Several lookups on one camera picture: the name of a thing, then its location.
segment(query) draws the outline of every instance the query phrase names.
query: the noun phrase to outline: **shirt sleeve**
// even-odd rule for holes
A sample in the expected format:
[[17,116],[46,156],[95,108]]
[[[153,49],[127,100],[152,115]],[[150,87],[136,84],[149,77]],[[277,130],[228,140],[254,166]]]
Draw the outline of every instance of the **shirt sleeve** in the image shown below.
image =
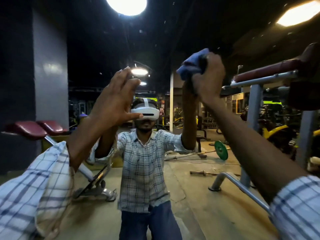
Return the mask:
[[103,162],[105,163],[110,158],[113,158],[117,155],[122,155],[126,147],[126,132],[119,133],[115,136],[114,143],[110,149],[109,154],[106,157],[96,158],[96,149],[98,148],[100,139],[94,144],[93,148],[90,151],[89,161],[91,162]]
[[159,130],[158,133],[160,134],[160,138],[162,143],[164,144],[164,149],[165,151],[175,151],[175,152],[186,152],[186,153],[190,153],[195,151],[194,150],[187,150],[186,148],[184,148],[184,146],[182,145],[182,141],[181,141],[181,136],[180,135],[175,135],[172,134],[170,132],[167,132],[165,130]]
[[320,178],[290,182],[271,203],[270,219],[282,239],[320,239]]
[[74,170],[66,142],[40,154],[19,177],[0,186],[0,239],[52,239],[71,202]]

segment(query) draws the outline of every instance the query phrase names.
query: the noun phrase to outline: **floor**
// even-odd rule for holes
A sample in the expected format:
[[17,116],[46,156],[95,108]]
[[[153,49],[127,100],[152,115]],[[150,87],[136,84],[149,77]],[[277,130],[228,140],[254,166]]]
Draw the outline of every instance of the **floor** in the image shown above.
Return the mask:
[[[222,135],[209,131],[208,138],[224,141]],[[212,151],[210,142],[202,142],[202,151]],[[278,239],[277,231],[267,213],[243,194],[229,180],[222,184],[221,192],[211,192],[215,176],[194,176],[190,171],[240,173],[240,166],[231,150],[229,158],[222,161],[216,153],[208,153],[205,160],[197,155],[165,162],[164,177],[171,193],[172,210],[184,240],[267,240]],[[105,178],[109,189],[119,191],[121,168],[112,168]],[[87,181],[76,174],[76,188]],[[56,238],[77,240],[118,239],[121,213],[117,201],[82,200],[67,209],[61,232]]]

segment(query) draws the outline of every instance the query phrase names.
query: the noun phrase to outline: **trousers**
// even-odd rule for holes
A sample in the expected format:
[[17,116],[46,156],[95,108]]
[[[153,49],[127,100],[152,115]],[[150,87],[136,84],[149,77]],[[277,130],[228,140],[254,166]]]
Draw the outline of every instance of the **trousers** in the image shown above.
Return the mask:
[[182,240],[170,201],[149,211],[149,213],[122,211],[119,240],[147,240],[148,226],[152,240]]

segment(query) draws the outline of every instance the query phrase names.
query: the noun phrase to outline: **round ceiling light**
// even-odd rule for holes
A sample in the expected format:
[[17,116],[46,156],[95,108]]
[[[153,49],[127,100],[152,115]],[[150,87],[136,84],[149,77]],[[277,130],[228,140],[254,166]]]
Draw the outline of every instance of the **round ceiling light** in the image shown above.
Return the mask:
[[134,68],[131,70],[131,72],[133,75],[137,75],[137,76],[145,76],[148,74],[148,71],[143,68]]
[[106,1],[114,11],[126,16],[139,15],[147,7],[147,0],[106,0]]

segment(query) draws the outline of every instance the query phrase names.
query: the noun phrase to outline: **green weight plate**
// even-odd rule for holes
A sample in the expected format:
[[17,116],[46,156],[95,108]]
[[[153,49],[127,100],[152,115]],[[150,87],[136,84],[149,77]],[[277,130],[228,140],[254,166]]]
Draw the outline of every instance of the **green weight plate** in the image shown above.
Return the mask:
[[221,141],[216,141],[214,143],[214,148],[216,149],[216,153],[223,161],[228,159],[228,150],[226,149],[225,145]]

